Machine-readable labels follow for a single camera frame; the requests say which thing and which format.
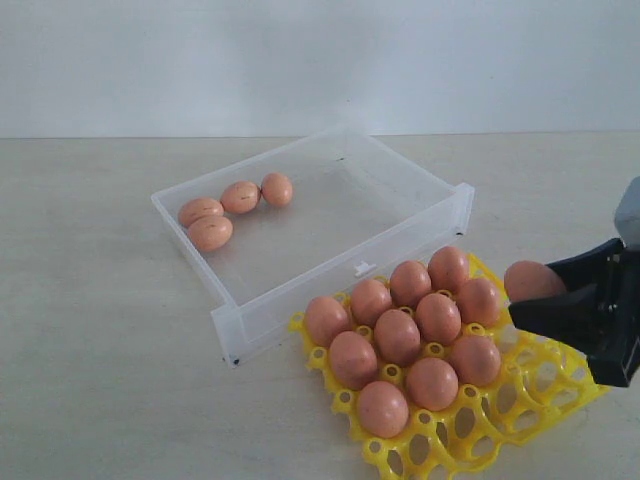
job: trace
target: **table surface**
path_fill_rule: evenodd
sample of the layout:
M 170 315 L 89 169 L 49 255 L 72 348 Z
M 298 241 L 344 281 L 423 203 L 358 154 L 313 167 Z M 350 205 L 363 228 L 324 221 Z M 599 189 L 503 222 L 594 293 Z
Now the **table surface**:
M 497 273 L 616 235 L 640 133 L 385 137 L 477 188 L 461 246 Z M 0 478 L 369 479 L 295 340 L 231 370 L 150 195 L 289 142 L 0 141 Z M 475 479 L 631 479 L 640 379 Z

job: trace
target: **plastic egg tray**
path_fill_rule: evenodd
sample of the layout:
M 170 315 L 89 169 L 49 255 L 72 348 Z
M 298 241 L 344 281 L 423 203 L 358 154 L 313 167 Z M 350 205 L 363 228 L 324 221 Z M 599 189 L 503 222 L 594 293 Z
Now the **plastic egg tray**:
M 289 322 L 289 330 L 302 336 L 307 367 L 322 372 L 325 388 L 333 394 L 331 410 L 349 418 L 351 439 L 362 442 L 365 461 L 378 468 L 383 480 L 426 480 L 438 470 L 440 478 L 450 480 L 457 472 L 484 470 L 496 460 L 501 445 L 523 445 L 608 390 L 593 382 L 581 353 L 516 330 L 502 282 L 473 254 L 469 259 L 473 277 L 487 277 L 500 289 L 504 308 L 494 327 L 463 325 L 463 335 L 487 335 L 494 340 L 502 354 L 500 374 L 484 388 L 460 385 L 454 403 L 439 412 L 421 409 L 407 397 L 409 422 L 394 438 L 376 438 L 360 426 L 356 415 L 359 392 L 343 388 L 336 380 L 327 349 L 314 345 L 305 331 L 304 313 L 296 313 Z M 388 285 L 386 278 L 377 278 Z M 349 295 L 339 292 L 334 296 L 348 310 Z M 372 341 L 369 327 L 354 328 Z M 422 356 L 444 357 L 448 348 L 425 344 Z M 395 384 L 406 396 L 407 370 L 382 364 L 379 379 Z

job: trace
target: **yellow egg tray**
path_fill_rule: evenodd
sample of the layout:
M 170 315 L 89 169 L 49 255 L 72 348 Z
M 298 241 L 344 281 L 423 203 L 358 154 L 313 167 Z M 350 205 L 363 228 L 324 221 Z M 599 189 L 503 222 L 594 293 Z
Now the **yellow egg tray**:
M 500 374 L 484 388 L 460 385 L 454 403 L 439 412 L 421 409 L 407 398 L 409 423 L 394 438 L 374 437 L 360 426 L 356 415 L 359 392 L 343 388 L 336 380 L 327 349 L 314 345 L 305 331 L 304 313 L 296 313 L 289 322 L 289 331 L 302 337 L 307 367 L 322 372 L 325 388 L 333 394 L 332 412 L 347 415 L 351 439 L 362 442 L 365 461 L 378 468 L 382 480 L 427 480 L 438 470 L 439 478 L 451 480 L 457 472 L 484 470 L 496 460 L 501 445 L 523 445 L 609 390 L 593 382 L 581 353 L 516 330 L 502 281 L 475 255 L 469 254 L 469 260 L 473 277 L 487 277 L 500 289 L 504 308 L 494 327 L 464 325 L 463 335 L 487 335 L 494 340 L 502 354 Z M 378 279 L 388 285 L 386 278 Z M 348 310 L 349 295 L 339 292 L 334 296 Z M 354 328 L 372 342 L 369 327 Z M 423 346 L 422 356 L 442 358 L 448 349 L 429 343 Z M 408 369 L 381 365 L 379 379 L 395 384 L 406 395 L 403 380 Z

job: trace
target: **transparent plastic bin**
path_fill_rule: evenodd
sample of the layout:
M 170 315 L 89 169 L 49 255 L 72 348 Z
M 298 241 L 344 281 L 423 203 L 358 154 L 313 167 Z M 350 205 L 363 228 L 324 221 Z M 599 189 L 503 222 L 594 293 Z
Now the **transparent plastic bin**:
M 264 201 L 230 216 L 231 240 L 199 253 L 177 221 L 199 196 L 283 172 L 293 202 Z M 213 297 L 211 316 L 231 367 L 287 337 L 291 312 L 317 295 L 349 290 L 393 265 L 427 257 L 466 232 L 474 189 L 452 186 L 349 127 L 336 127 L 155 193 L 178 247 Z

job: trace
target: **egg tray cell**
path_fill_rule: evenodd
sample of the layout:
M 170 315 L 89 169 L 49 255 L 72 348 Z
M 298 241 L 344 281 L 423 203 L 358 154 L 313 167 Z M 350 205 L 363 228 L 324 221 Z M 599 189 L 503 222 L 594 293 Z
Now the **egg tray cell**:
M 343 388 L 336 380 L 327 349 L 315 345 L 304 328 L 304 313 L 296 313 L 289 322 L 289 331 L 302 337 L 307 368 L 320 370 L 326 390 L 333 394 L 332 412 L 349 418 L 349 436 L 362 442 L 365 461 L 378 468 L 383 480 L 426 480 L 438 470 L 439 478 L 451 480 L 457 472 L 484 470 L 496 460 L 501 445 L 523 445 L 609 390 L 593 382 L 586 360 L 573 348 L 516 330 L 501 280 L 475 255 L 469 254 L 469 260 L 473 277 L 486 277 L 499 288 L 504 308 L 492 328 L 463 325 L 462 334 L 486 335 L 494 340 L 502 355 L 500 374 L 487 387 L 461 384 L 452 405 L 431 412 L 408 398 L 404 387 L 408 368 L 382 363 L 378 379 L 398 386 L 410 409 L 407 426 L 394 438 L 374 437 L 360 426 L 356 414 L 359 392 Z M 386 278 L 378 279 L 388 285 Z M 349 295 L 339 292 L 334 297 L 348 311 Z M 406 307 L 403 310 L 413 314 Z M 373 341 L 369 327 L 354 328 Z M 449 348 L 423 344 L 422 357 L 443 358 Z

